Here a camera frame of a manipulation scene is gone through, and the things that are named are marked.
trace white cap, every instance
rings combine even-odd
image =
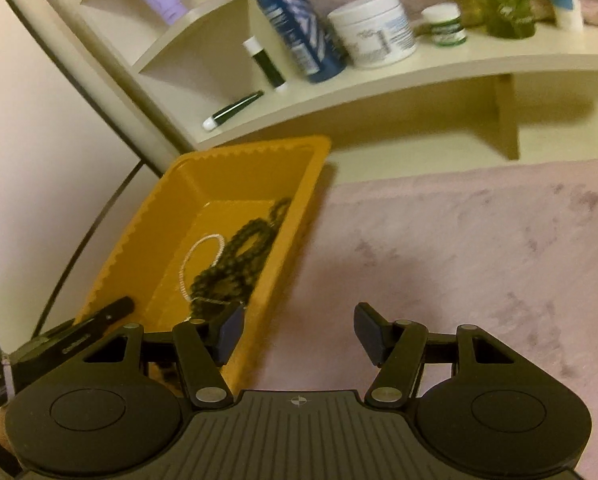
[[[452,20],[461,18],[461,9],[454,2],[448,2],[426,7],[421,11],[421,15],[428,23],[451,22]]]
[[[345,27],[352,23],[363,22],[400,5],[399,0],[355,0],[333,10],[328,14],[328,18],[335,28]]]
[[[259,41],[257,41],[257,38],[255,38],[254,36],[249,40],[244,41],[243,46],[246,47],[248,54],[250,54],[251,56],[258,54],[263,50],[263,47],[261,46]]]
[[[219,124],[217,124],[212,117],[207,118],[201,125],[207,132],[212,132],[217,126],[219,126]]]

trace barcode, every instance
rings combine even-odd
[[[315,63],[313,56],[308,50],[308,47],[306,47],[303,43],[293,46],[291,50],[295,55],[297,63],[299,63],[301,68],[303,68],[303,71],[306,75],[312,75],[319,72],[319,65]]]

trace black strap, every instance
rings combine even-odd
[[[12,477],[22,472],[22,466],[13,454],[6,451],[0,444],[0,468]]]

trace white jar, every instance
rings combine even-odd
[[[388,65],[417,48],[399,0],[356,0],[333,10],[328,18],[355,66]]]

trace blue spray bottle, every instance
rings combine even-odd
[[[307,0],[257,2],[311,82],[326,81],[345,68]]]

